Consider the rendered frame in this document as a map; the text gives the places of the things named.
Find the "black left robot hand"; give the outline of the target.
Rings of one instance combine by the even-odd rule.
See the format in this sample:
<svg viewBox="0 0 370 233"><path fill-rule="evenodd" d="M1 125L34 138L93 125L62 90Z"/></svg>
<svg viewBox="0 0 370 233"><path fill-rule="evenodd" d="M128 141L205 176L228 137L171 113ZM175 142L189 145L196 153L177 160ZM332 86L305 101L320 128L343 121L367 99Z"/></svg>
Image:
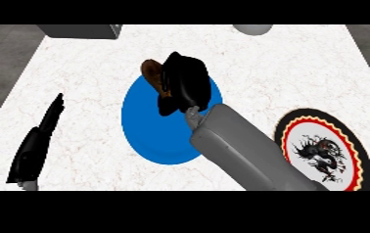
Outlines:
<svg viewBox="0 0 370 233"><path fill-rule="evenodd" d="M7 183L37 180L44 165L52 133L63 109L63 94L59 93L46 110L38 126L29 130L22 141L10 165Z"/></svg>

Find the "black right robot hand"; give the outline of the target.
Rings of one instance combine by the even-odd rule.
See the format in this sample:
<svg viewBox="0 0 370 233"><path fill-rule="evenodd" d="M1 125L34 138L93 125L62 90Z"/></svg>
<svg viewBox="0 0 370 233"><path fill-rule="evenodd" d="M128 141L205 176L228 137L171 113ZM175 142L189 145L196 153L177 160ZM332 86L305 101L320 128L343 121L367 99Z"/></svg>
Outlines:
<svg viewBox="0 0 370 233"><path fill-rule="evenodd" d="M211 100L211 82L205 63L200 59L183 56L174 52L161 71L162 90L171 92L167 97L158 97L159 115L169 116L175 111L199 106L205 111Z"/></svg>

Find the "brown sweet potato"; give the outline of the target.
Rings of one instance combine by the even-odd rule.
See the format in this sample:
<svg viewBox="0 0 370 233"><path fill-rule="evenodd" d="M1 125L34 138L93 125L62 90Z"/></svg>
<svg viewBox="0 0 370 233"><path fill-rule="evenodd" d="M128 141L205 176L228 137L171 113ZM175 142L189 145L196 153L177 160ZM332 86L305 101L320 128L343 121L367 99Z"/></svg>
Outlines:
<svg viewBox="0 0 370 233"><path fill-rule="evenodd" d="M152 85L152 87L155 88L155 90L158 91L159 96L162 98L169 97L171 91L165 91L162 89L162 65L155 60L146 60L141 63L140 70L143 77L149 82L149 84Z"/></svg>

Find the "blue plate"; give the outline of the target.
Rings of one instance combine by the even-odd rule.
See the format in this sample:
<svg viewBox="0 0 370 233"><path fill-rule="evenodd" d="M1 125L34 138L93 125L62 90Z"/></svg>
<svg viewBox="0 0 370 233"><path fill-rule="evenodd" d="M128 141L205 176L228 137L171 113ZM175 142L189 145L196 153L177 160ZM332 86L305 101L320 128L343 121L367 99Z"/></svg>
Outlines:
<svg viewBox="0 0 370 233"><path fill-rule="evenodd" d="M158 92L143 76L137 77L124 97L121 127L133 150L147 161L180 164L199 157L189 143L186 115L180 111L159 115Z"/></svg>

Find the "dragon print plate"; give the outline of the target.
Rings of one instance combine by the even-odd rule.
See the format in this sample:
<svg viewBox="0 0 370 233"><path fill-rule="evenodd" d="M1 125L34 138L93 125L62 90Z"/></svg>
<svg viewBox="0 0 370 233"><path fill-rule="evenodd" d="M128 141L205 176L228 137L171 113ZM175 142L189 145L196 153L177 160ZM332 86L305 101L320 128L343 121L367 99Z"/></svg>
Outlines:
<svg viewBox="0 0 370 233"><path fill-rule="evenodd" d="M287 162L333 191L370 191L370 157L335 116L296 109L280 119L274 142Z"/></svg>

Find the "pale grey round object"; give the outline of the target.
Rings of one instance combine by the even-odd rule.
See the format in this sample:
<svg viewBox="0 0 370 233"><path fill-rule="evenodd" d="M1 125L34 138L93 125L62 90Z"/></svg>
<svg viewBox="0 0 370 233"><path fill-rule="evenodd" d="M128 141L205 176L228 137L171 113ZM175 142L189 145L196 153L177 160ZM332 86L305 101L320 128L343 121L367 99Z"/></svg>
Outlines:
<svg viewBox="0 0 370 233"><path fill-rule="evenodd" d="M271 24L234 24L233 28L246 35L258 36L268 33Z"/></svg>

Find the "dark grey box appliance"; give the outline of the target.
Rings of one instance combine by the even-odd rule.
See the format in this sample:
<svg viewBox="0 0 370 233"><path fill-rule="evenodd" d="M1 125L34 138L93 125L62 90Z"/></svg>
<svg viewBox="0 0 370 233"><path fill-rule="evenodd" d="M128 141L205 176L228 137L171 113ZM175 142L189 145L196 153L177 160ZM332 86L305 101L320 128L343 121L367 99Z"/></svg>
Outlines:
<svg viewBox="0 0 370 233"><path fill-rule="evenodd" d="M121 24L40 24L52 38L118 39Z"/></svg>

